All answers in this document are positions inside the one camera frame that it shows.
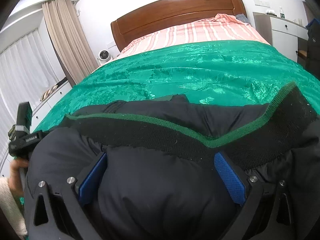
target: wooden headboard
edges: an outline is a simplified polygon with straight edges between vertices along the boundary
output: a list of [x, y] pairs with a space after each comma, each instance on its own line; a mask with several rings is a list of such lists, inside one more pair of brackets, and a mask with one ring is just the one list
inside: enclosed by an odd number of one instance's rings
[[247, 16], [242, 0], [159, 0], [142, 6], [111, 23], [118, 49], [144, 35], [218, 13]]

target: green stripe trim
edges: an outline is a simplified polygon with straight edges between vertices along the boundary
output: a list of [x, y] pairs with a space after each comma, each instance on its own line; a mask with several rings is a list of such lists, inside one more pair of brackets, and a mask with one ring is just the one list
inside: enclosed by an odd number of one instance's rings
[[202, 144], [209, 148], [216, 148], [227, 143], [230, 143], [236, 139], [239, 139], [246, 134], [249, 134], [258, 128], [265, 125], [274, 114], [280, 103], [284, 100], [284, 98], [292, 91], [293, 88], [296, 87], [295, 82], [290, 82], [289, 84], [282, 87], [276, 96], [271, 101], [270, 105], [266, 109], [265, 113], [254, 120], [251, 123], [248, 123], [228, 134], [221, 136], [220, 138], [211, 138], [205, 135], [202, 135], [198, 132], [195, 132], [189, 128], [183, 127], [181, 125], [165, 121], [162, 119], [158, 119], [155, 117], [138, 115], [138, 114], [89, 114], [89, 115], [80, 115], [80, 116], [71, 116], [66, 114], [65, 117], [71, 120], [79, 120], [84, 118], [92, 118], [92, 117], [103, 117], [103, 118], [112, 118], [112, 119], [121, 119], [121, 120], [129, 120], [129, 121], [138, 121], [138, 122], [147, 122], [155, 125], [160, 125], [169, 129], [173, 129], [175, 131], [181, 132], [193, 139], [200, 141]]

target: metal screw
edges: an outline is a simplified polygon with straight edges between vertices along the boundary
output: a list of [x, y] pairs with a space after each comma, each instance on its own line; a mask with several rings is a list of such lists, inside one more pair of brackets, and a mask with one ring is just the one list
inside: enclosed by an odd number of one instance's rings
[[257, 178], [256, 176], [250, 176], [250, 177], [249, 177], [249, 180], [250, 180], [251, 182], [257, 182], [257, 181], [258, 181], [258, 178]]
[[39, 187], [43, 187], [45, 185], [45, 181], [41, 180], [38, 184]]
[[282, 186], [282, 187], [284, 187], [285, 186], [285, 181], [282, 179], [281, 181], [279, 181], [279, 183], [280, 183], [280, 185]]
[[68, 184], [74, 183], [75, 180], [76, 180], [76, 179], [75, 179], [74, 177], [69, 177], [69, 178], [67, 178], [67, 183], [68, 183]]

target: pink striped sheet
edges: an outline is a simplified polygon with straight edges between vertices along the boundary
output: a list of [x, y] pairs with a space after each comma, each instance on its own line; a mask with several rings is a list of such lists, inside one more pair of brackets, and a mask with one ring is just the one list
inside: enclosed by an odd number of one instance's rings
[[246, 40], [269, 44], [248, 23], [233, 15], [217, 14], [213, 18], [172, 26], [132, 41], [114, 60], [173, 45], [202, 41]]

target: white cabinet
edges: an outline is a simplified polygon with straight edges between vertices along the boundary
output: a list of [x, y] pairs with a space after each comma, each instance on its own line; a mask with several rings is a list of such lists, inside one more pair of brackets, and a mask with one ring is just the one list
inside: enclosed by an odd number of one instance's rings
[[308, 30], [294, 22], [279, 17], [253, 13], [256, 30], [282, 55], [297, 62], [298, 49], [306, 50]]
[[69, 82], [65, 82], [57, 88], [44, 102], [32, 113], [30, 132], [33, 132], [38, 124], [47, 116], [52, 107], [59, 102], [72, 89]]
[[8, 153], [7, 154], [7, 159], [8, 159], [9, 162], [11, 162], [13, 160], [13, 157]]
[[2, 167], [1, 167], [0, 177], [9, 177], [9, 176], [10, 176], [10, 162], [6, 158], [4, 160]]
[[273, 17], [270, 20], [273, 30], [297, 36], [297, 26], [295, 24]]
[[273, 46], [287, 58], [297, 62], [298, 39], [291, 34], [272, 30]]
[[38, 124], [47, 116], [50, 112], [51, 107], [47, 102], [41, 103], [41, 107], [37, 108], [32, 114], [30, 132], [33, 132]]
[[49, 106], [52, 108], [56, 103], [60, 101], [61, 98], [63, 98], [70, 90], [72, 89], [69, 82], [64, 83], [61, 87], [55, 91], [55, 93], [50, 96], [47, 100]]

